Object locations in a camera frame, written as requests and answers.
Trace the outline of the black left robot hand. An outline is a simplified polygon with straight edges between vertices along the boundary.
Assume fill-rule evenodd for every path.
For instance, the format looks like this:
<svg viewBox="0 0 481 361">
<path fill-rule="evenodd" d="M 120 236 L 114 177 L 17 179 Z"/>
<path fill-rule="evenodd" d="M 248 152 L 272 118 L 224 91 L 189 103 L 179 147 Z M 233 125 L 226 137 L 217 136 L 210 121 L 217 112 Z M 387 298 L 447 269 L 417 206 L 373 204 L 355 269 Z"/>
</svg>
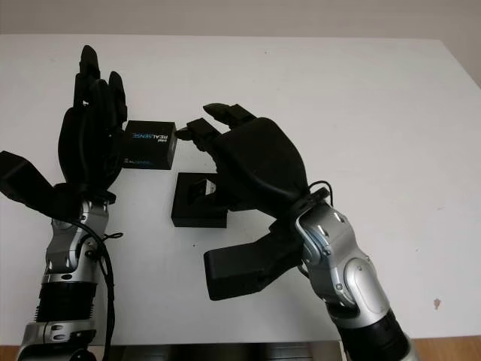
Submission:
<svg viewBox="0 0 481 361">
<path fill-rule="evenodd" d="M 123 167 L 122 147 L 128 108 L 121 76 L 101 78 L 93 47 L 83 47 L 74 79 L 73 105 L 65 112 L 58 141 L 65 181 L 111 205 L 108 189 Z"/>
</svg>

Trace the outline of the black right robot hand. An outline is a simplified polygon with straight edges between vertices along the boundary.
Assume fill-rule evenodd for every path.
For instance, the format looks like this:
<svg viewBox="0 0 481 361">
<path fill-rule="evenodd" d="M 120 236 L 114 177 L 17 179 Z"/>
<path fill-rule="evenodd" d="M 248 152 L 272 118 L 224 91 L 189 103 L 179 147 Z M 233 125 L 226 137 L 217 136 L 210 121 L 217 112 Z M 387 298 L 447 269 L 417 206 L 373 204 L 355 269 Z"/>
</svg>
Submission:
<svg viewBox="0 0 481 361">
<path fill-rule="evenodd" d="M 325 200 L 331 185 L 312 192 L 303 159 L 286 133 L 271 119 L 239 104 L 211 103 L 204 111 L 229 127 L 220 132 L 204 118 L 176 131 L 208 154 L 214 173 L 177 176 L 171 219 L 176 227 L 224 228 L 227 213 L 259 211 L 285 226 L 311 199 Z"/>
</svg>

